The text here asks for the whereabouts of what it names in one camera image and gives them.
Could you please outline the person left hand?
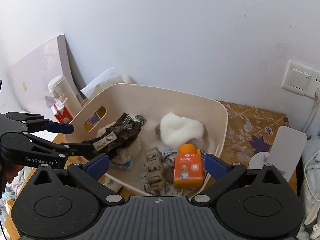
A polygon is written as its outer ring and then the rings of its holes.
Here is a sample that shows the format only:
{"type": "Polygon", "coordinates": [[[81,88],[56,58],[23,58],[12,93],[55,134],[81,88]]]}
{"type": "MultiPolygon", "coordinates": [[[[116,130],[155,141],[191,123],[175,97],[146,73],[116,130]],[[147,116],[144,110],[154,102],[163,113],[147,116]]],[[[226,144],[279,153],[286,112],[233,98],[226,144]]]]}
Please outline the person left hand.
{"type": "Polygon", "coordinates": [[[17,164],[1,164],[1,192],[4,192],[7,183],[11,183],[24,166],[17,164]]]}

